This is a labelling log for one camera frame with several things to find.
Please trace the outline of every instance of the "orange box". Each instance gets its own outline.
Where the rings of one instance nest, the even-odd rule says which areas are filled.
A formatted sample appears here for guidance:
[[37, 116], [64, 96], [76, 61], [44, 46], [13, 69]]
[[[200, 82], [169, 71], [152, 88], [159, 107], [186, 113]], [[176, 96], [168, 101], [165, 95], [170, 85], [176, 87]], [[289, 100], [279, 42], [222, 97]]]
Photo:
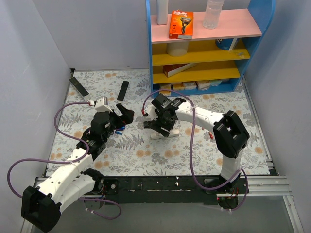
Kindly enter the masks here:
[[193, 12], [173, 11], [170, 26], [170, 39], [192, 39]]

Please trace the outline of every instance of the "gray wall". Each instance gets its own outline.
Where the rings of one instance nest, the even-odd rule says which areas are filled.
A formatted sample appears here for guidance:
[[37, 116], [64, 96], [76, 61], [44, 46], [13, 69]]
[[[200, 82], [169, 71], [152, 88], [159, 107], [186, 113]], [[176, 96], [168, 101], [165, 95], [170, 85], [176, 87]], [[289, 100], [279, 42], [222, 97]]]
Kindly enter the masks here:
[[[31, 0], [0, 0], [0, 228], [21, 229], [21, 199], [6, 182], [18, 159], [48, 159], [70, 70]], [[13, 170], [19, 193], [41, 176], [45, 164], [25, 163]]]
[[311, 2], [279, 0], [246, 78], [278, 171], [311, 232]]
[[[145, 0], [33, 0], [70, 68], [148, 68]], [[250, 0], [226, 0], [224, 9]], [[207, 0], [170, 0], [169, 11], [205, 11]], [[151, 0], [156, 14], [156, 0]]]

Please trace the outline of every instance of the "pink shelf board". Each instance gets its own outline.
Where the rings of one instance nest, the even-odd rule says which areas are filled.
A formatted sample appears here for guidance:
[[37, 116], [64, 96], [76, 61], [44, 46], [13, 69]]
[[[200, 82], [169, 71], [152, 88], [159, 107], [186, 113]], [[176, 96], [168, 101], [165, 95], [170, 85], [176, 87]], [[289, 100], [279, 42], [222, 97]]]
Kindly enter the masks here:
[[[212, 40], [224, 38], [242, 38], [262, 36], [262, 32], [247, 9], [223, 10], [220, 13], [218, 27], [206, 29], [203, 27], [205, 12], [194, 12], [192, 40]], [[171, 14], [166, 25], [158, 25], [156, 16], [151, 16], [152, 44], [183, 41], [169, 39]]]

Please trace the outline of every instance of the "red marker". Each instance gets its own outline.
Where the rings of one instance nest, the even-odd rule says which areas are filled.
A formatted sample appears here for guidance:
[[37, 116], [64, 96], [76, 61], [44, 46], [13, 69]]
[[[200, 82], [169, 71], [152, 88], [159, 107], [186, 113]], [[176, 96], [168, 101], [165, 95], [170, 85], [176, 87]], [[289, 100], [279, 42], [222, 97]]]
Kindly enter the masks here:
[[208, 134], [209, 134], [210, 139], [213, 140], [214, 137], [213, 137], [212, 133], [211, 133], [211, 132], [208, 132]]

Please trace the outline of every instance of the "tabletop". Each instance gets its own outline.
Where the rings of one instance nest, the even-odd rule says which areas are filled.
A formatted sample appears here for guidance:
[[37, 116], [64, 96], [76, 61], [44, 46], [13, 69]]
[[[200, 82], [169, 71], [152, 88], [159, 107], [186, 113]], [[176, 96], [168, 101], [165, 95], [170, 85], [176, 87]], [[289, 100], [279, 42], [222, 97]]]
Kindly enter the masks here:
[[[106, 143], [106, 149], [89, 166], [104, 176], [160, 176], [191, 175], [189, 164], [189, 145], [192, 124], [177, 122], [180, 136], [151, 140], [151, 129], [144, 129], [143, 122], [148, 118], [141, 114], [142, 103], [150, 93], [150, 77], [147, 69], [117, 71], [75, 71], [74, 76], [91, 94], [92, 99], [108, 97], [108, 104], [116, 109], [117, 103], [134, 110], [134, 121], [127, 125], [123, 135], [114, 134]], [[117, 101], [123, 81], [129, 81], [124, 101]], [[199, 107], [226, 113], [235, 111], [250, 134], [247, 147], [241, 159], [241, 167], [247, 174], [270, 174], [266, 154], [259, 139], [255, 119], [250, 111], [242, 84], [235, 92], [223, 94], [190, 96]], [[83, 101], [83, 98], [70, 84], [66, 103]], [[90, 127], [96, 113], [94, 107], [74, 105], [62, 112], [60, 130], [81, 138], [85, 129]], [[50, 160], [65, 161], [73, 151], [77, 141], [56, 133]], [[195, 129], [193, 144], [193, 166], [197, 175], [218, 175], [222, 168], [222, 154], [218, 151], [215, 139], [200, 127]], [[59, 165], [48, 164], [46, 176], [50, 176]]]

